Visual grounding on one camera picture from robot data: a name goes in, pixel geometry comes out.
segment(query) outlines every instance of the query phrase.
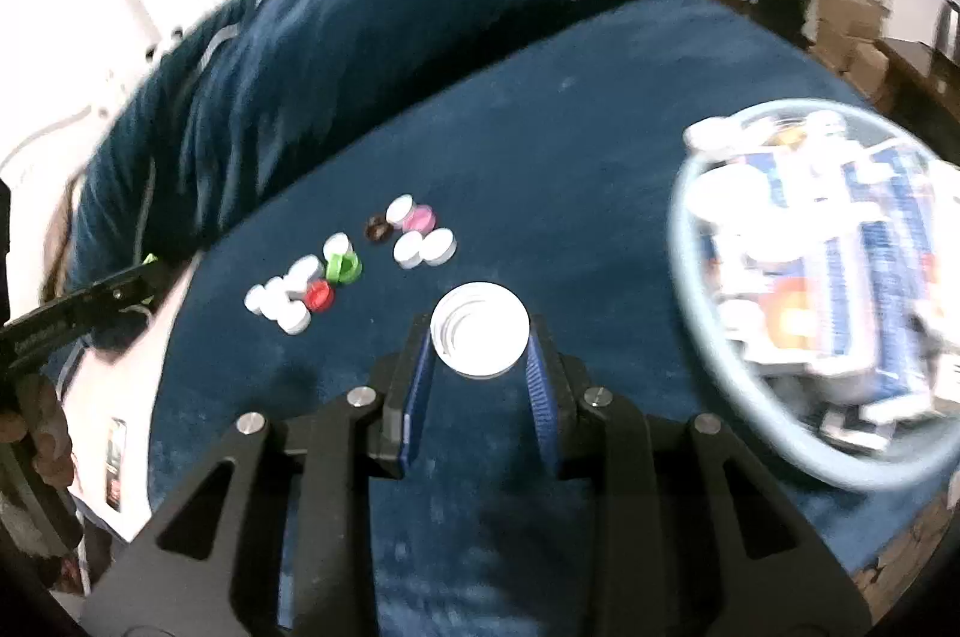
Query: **person's hand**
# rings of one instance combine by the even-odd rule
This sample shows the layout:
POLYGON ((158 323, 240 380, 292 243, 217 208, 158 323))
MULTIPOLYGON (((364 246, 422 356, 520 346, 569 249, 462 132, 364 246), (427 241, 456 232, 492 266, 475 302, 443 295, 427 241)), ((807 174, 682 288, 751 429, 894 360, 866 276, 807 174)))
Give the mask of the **person's hand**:
POLYGON ((74 474, 73 446, 54 387, 40 375, 29 375, 18 384, 16 395, 23 414, 0 410, 0 442, 17 442, 30 434, 37 448, 37 474, 55 488, 68 487, 74 474))

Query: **blue basket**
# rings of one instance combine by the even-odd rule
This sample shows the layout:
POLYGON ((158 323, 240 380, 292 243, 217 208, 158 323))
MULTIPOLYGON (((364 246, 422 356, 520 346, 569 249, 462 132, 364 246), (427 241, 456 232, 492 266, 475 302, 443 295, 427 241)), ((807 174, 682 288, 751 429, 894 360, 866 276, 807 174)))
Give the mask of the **blue basket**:
MULTIPOLYGON (((762 116, 782 121, 802 118, 818 109, 831 109, 846 121, 848 135, 863 145, 899 137, 913 145, 926 160, 936 155, 920 140, 880 115, 847 104, 813 98, 771 101, 733 115, 741 124, 762 116)), ((700 225, 686 207, 693 181, 710 164, 691 157, 680 169, 673 188, 667 222, 670 269, 683 311, 707 370, 733 408, 790 463, 840 488, 880 491, 906 488, 942 473, 960 458, 960 418, 941 418, 917 426, 901 426, 886 452, 851 455, 819 439, 803 426, 737 354, 724 335, 716 306, 704 279, 704 254, 700 225)))

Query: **blue bed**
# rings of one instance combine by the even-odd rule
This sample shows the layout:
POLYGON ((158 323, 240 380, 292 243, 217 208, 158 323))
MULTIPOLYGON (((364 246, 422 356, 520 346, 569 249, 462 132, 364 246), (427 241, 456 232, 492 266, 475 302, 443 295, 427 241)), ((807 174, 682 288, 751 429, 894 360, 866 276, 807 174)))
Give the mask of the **blue bed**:
MULTIPOLYGON (((152 498, 242 412, 297 415, 362 384, 414 314, 474 280, 510 287, 546 316, 560 349, 642 410, 685 419, 707 407, 734 421, 688 343, 667 269, 680 132, 703 116, 801 95, 858 103, 827 70, 718 4, 636 0, 381 125, 200 265, 157 395, 152 498), (366 217, 405 191, 457 234, 447 265, 404 272, 389 247, 364 244, 366 217), (246 312, 253 283, 337 230, 359 246, 365 272, 330 313, 289 337, 246 312)), ((371 489, 384 631, 566 633, 586 590, 589 500, 539 464, 520 370, 475 383, 439 368, 418 462, 401 484, 371 489)), ((739 431, 850 571, 944 482, 845 493, 739 431)))
MULTIPOLYGON (((595 383, 645 412, 684 420, 708 408, 730 421, 858 569, 947 473, 857 495, 777 459, 704 373, 667 267, 683 128, 784 97, 861 105, 709 0, 230 2, 104 142, 69 265, 68 286, 80 287, 146 252, 209 248, 155 402, 152 503, 240 414, 301 415, 365 383, 416 313, 486 280, 543 314, 595 383), (453 229, 450 263, 405 272, 390 247, 366 244, 364 222, 400 193, 453 229), (341 230, 363 277, 306 332, 245 310, 253 284, 341 230)), ((402 483, 371 484, 384 634, 572 633, 587 594, 586 487, 544 472, 520 369, 467 381, 438 366, 434 384, 416 464, 402 483)))

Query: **packaged item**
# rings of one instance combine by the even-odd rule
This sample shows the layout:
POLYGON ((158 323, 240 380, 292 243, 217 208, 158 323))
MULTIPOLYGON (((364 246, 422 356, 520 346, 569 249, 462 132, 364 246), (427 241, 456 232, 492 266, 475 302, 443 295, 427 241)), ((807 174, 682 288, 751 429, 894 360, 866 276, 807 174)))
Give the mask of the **packaged item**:
POLYGON ((704 255, 704 282, 707 284, 710 295, 720 292, 720 259, 713 246, 713 234, 703 231, 700 234, 700 249, 704 255))
POLYGON ((819 140, 805 146, 810 188, 816 196, 810 230, 819 238, 806 259, 819 318, 818 354, 810 372, 818 377, 824 400, 848 405, 870 396, 870 372, 877 364, 877 325, 856 215, 842 167, 836 162, 856 152, 859 145, 842 140, 837 126, 827 125, 829 119, 824 115, 827 130, 819 140))
MULTIPOLYGON (((789 210, 791 200, 799 197, 798 182, 793 176, 792 156, 791 150, 785 146, 764 147, 742 156, 741 163, 757 169, 767 178, 772 210, 789 210)), ((792 215, 801 217, 802 213, 796 210, 792 215)), ((760 212, 760 217, 752 220, 754 226, 762 228, 763 217, 765 215, 760 212)), ((782 212, 774 217, 782 217, 782 212)), ((750 227, 744 230, 748 234, 748 241, 753 241, 754 238, 749 236, 750 227)), ((808 292, 803 249, 783 250, 779 255, 782 260, 778 262, 774 253, 778 253, 784 245, 776 243, 776 235, 769 239, 770 244, 763 246, 766 252, 764 277, 768 292, 757 298, 765 326, 745 342, 743 357, 755 364, 763 375, 797 374, 803 372, 803 367, 815 354, 816 311, 808 292)), ((757 247, 749 244, 745 250, 749 255, 755 253, 757 247)))
POLYGON ((891 223, 873 202, 859 204, 858 209, 880 345, 871 395, 860 408, 860 417, 882 426, 930 414, 933 402, 923 375, 920 334, 911 325, 904 262, 891 223))
POLYGON ((743 239, 736 229, 727 228, 712 236, 716 260, 717 292, 725 298, 752 296, 767 292, 762 272, 748 266, 743 239))
POLYGON ((933 368, 933 407, 943 415, 960 415, 960 356, 942 353, 933 368))
POLYGON ((803 260, 812 244, 805 212, 768 207, 740 226, 743 251, 761 271, 779 275, 803 260))
POLYGON ((107 504, 120 511, 121 493, 120 471, 123 466, 124 449, 127 445, 127 424, 118 418, 110 420, 107 432, 107 504))
POLYGON ((686 205, 710 228, 736 226, 743 217, 769 206, 770 187, 760 170, 747 164, 727 164, 701 174, 690 186, 686 205))
POLYGON ((856 453, 882 453, 893 439, 896 424, 867 423, 856 407, 832 407, 824 415, 820 434, 832 445, 856 453))
POLYGON ((823 402, 808 389, 809 381, 797 375, 776 375, 767 378, 767 387, 776 400, 803 426, 816 432, 820 427, 823 402))
POLYGON ((890 217, 907 269, 907 290, 914 300, 936 295, 936 262, 930 236, 933 194, 916 154, 889 140, 871 147, 874 164, 889 167, 889 178, 872 186, 872 196, 890 217))
POLYGON ((757 335, 766 325, 763 311, 756 301, 728 299, 717 305, 717 316, 727 338, 745 342, 757 335))
POLYGON ((740 140, 740 126, 731 118, 707 118, 683 131, 683 143, 691 153, 721 163, 731 158, 740 140))
POLYGON ((776 119, 770 118, 769 116, 763 116, 763 118, 757 118, 754 121, 748 122, 741 129, 740 151, 749 152, 752 149, 766 145, 766 143, 774 137, 777 130, 778 123, 776 123, 776 119))
POLYGON ((933 254, 931 296, 919 299, 916 311, 926 330, 950 349, 960 350, 960 169, 931 161, 933 254))
POLYGON ((806 139, 806 120, 803 118, 785 118, 776 123, 776 132, 770 145, 797 149, 806 139))
POLYGON ((819 109, 805 119, 808 137, 839 137, 847 135, 847 121, 832 109, 819 109))

